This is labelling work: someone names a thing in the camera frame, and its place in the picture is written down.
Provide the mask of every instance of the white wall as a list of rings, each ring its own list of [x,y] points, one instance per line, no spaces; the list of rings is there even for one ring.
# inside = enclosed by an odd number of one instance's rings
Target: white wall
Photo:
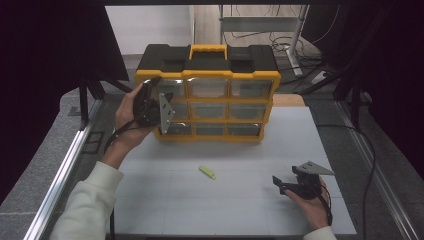
[[[192,43],[189,6],[108,6],[106,11],[122,55],[142,54],[153,43]]]

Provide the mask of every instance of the desk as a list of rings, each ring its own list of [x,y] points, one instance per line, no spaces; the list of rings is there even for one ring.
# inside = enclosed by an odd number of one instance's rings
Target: desk
[[[295,203],[279,195],[272,175],[296,182],[291,166],[308,160],[331,169],[307,107],[273,108],[260,143],[159,142],[149,135],[121,165],[125,177],[117,191],[116,232],[303,235],[309,231],[306,219]],[[213,170],[217,179],[200,172],[200,165]],[[332,197],[334,232],[355,234],[335,178],[323,179]]]

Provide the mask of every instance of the small yellow object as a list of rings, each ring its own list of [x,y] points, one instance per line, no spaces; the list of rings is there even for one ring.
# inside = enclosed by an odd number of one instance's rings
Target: small yellow object
[[[212,172],[212,170],[210,170],[209,168],[205,167],[205,166],[200,166],[199,170],[204,172],[206,175],[208,175],[210,178],[212,178],[213,180],[216,179],[215,173]]]

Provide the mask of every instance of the plastic drawer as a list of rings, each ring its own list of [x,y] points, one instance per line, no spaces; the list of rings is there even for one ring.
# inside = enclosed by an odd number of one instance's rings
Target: plastic drawer
[[[193,118],[225,118],[225,103],[191,103]]]
[[[272,80],[231,80],[232,98],[268,98]]]
[[[190,123],[173,122],[169,125],[166,135],[191,135],[191,125]]]
[[[222,136],[224,128],[224,123],[194,123],[196,135]]]
[[[218,98],[227,96],[227,79],[192,78],[187,82],[190,97]]]
[[[171,101],[172,109],[174,109],[174,118],[188,119],[188,104],[187,103],[173,103]]]
[[[266,104],[261,103],[230,103],[230,118],[262,120]]]
[[[185,86],[183,80],[161,79],[156,85],[157,93],[172,92],[174,98],[185,98]]]
[[[257,123],[229,123],[228,135],[258,136],[261,124]]]

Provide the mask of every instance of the gray floor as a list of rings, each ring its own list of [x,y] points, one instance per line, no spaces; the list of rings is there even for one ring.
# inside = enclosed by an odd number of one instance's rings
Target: gray floor
[[[197,13],[206,14],[217,9],[197,9]],[[290,9],[285,9],[285,13],[291,13]],[[262,40],[242,38],[243,44],[259,43],[269,44],[268,36]],[[200,35],[196,38],[202,43]],[[313,48],[306,49],[308,55],[315,55]],[[129,76],[134,75],[134,71],[140,60],[140,55],[124,56],[124,60],[128,69]],[[277,63],[280,69],[289,68],[287,59],[283,54],[277,57]],[[299,90],[303,87],[311,85],[310,80],[319,71],[314,71],[304,81],[295,81],[291,84],[280,87],[278,92],[291,93],[293,89]],[[296,80],[291,70],[282,72],[283,81],[289,82]],[[128,86],[134,86],[133,80],[127,83]],[[326,86],[319,91],[304,96],[306,104],[310,107],[317,125],[338,124],[345,125],[343,115],[338,108],[338,103],[333,101],[331,92],[337,83]],[[92,129],[92,140],[104,133],[103,143],[108,133],[113,127],[113,114],[118,107],[122,93],[104,84],[107,96],[100,106],[95,124]],[[78,91],[71,91],[64,95],[61,100],[61,111],[56,121],[50,129],[45,141],[40,146],[38,152],[34,156],[31,164],[22,175],[15,188],[9,194],[5,202],[0,206],[0,239],[22,239],[30,226],[35,214],[42,203],[50,184],[59,169],[71,143],[79,128],[79,117],[68,116],[73,107],[78,107]],[[424,236],[424,182],[415,172],[408,160],[402,155],[397,147],[388,139],[384,132],[374,122],[372,116],[369,115],[367,107],[361,107],[360,126],[362,131],[369,137],[375,149],[378,166],[387,179],[394,194],[399,198],[401,205],[409,216],[416,233]],[[354,222],[358,232],[355,236],[338,236],[338,239],[363,239],[362,237],[362,196],[366,179],[368,177],[368,168],[364,163],[360,150],[355,145],[352,133],[348,129],[339,127],[322,127],[319,128],[319,134],[330,160],[333,170],[336,172],[336,179],[341,188],[343,197],[346,201],[349,214]],[[70,190],[80,179],[84,179],[91,171],[95,161],[101,158],[101,150],[96,153],[97,146],[95,144],[86,143],[84,152],[79,156],[76,165],[71,173],[72,178],[69,179],[62,198],[55,208],[51,222],[49,223],[43,239],[47,239],[51,226],[55,219],[63,211],[64,203]],[[390,208],[386,205],[382,194],[375,184],[372,184],[368,192],[367,198],[367,239],[403,239],[399,228],[393,219]],[[118,239],[142,239],[131,236],[121,236]],[[301,239],[300,236],[286,237],[282,239]]]

